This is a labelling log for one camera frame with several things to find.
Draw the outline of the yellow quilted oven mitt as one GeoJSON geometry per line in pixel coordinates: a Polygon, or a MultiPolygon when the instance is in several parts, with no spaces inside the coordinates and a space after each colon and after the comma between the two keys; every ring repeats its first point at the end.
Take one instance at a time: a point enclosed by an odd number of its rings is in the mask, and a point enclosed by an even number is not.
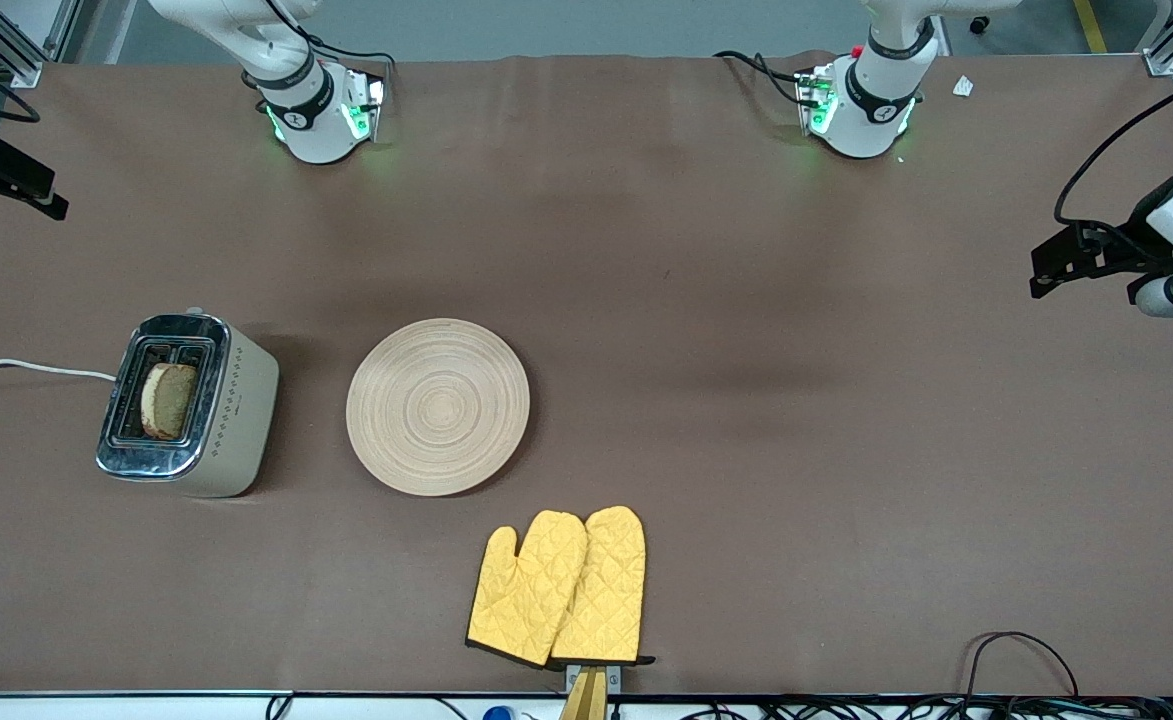
{"type": "Polygon", "coordinates": [[[571,512],[536,514],[526,534],[499,527],[487,538],[465,643],[544,667],[586,559],[586,527],[571,512]]]}
{"type": "Polygon", "coordinates": [[[640,626],[647,570],[644,524],[630,507],[586,518],[586,557],[567,618],[551,647],[552,664],[644,666],[640,626]]]}

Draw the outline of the wooden stick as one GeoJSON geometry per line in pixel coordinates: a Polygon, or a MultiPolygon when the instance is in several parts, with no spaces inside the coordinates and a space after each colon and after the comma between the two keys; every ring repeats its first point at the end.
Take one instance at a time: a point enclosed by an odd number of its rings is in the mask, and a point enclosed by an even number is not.
{"type": "Polygon", "coordinates": [[[576,666],[558,720],[606,720],[608,692],[606,666],[576,666]]]}

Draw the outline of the brown toast slice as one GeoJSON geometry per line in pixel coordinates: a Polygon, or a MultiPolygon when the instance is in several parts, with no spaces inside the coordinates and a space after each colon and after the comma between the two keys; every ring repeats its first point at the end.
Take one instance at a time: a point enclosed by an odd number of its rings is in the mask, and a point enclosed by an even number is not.
{"type": "Polygon", "coordinates": [[[196,366],[152,365],[141,393],[141,421],[148,439],[182,439],[198,381],[196,366]]]}

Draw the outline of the round wooden plate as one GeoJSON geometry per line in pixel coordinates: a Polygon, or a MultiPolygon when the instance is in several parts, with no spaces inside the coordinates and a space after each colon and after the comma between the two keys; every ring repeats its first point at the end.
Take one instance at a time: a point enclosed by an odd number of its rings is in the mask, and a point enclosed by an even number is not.
{"type": "Polygon", "coordinates": [[[406,495],[445,497],[504,468],[531,406],[526,366],[502,337],[436,318],[389,333],[357,366],[345,428],[372,477],[406,495]]]}

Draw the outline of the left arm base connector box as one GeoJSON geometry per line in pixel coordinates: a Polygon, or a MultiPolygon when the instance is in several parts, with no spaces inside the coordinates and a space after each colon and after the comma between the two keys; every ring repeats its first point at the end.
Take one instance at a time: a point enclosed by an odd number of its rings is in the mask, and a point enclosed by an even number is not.
{"type": "Polygon", "coordinates": [[[798,118],[806,135],[823,136],[838,110],[834,64],[819,64],[793,74],[798,101],[798,118]]]}

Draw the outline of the beige chrome toaster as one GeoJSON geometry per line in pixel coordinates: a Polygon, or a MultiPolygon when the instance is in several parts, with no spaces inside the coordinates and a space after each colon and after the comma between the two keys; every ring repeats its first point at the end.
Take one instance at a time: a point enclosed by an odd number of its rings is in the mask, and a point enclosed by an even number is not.
{"type": "Polygon", "coordinates": [[[111,478],[179,496],[243,495],[260,470],[279,378],[270,352],[216,315],[151,315],[133,331],[121,356],[94,462],[111,478]],[[199,372],[182,439],[161,441],[143,432],[141,393],[155,364],[199,372]]]}

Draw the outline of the brown table cover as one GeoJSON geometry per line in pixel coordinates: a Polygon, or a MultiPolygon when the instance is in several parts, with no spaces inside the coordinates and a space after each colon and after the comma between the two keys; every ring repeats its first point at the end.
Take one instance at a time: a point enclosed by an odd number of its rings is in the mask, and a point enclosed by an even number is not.
{"type": "Polygon", "coordinates": [[[544,691],[465,646],[484,542],[628,505],[632,692],[952,692],[972,641],[1173,694],[1173,322],[1031,299],[1062,184],[1168,90],[1131,57],[945,57],[887,158],[708,59],[399,64],[385,143],[292,158],[230,67],[48,68],[52,222],[0,199],[0,356],[111,373],[199,306],[278,359],[248,496],[106,477],[110,387],[0,371],[0,691],[544,691]],[[970,97],[952,95],[960,76],[970,97]],[[399,493],[357,366],[476,322],[533,406],[493,478],[399,493]]]}

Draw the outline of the small metal bracket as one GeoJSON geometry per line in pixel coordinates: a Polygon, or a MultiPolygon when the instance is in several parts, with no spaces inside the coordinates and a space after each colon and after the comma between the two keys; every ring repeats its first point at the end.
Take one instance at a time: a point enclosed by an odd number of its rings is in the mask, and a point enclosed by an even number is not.
{"type": "Polygon", "coordinates": [[[563,670],[564,693],[571,693],[579,675],[599,675],[608,694],[622,692],[622,670],[618,664],[567,664],[563,670]]]}

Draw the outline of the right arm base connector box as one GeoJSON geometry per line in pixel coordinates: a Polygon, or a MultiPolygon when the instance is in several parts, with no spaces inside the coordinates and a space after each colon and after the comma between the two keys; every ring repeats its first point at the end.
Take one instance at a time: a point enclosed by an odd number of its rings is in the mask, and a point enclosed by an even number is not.
{"type": "Polygon", "coordinates": [[[386,95],[386,81],[354,69],[345,69],[343,118],[354,141],[374,141],[386,95]]]}

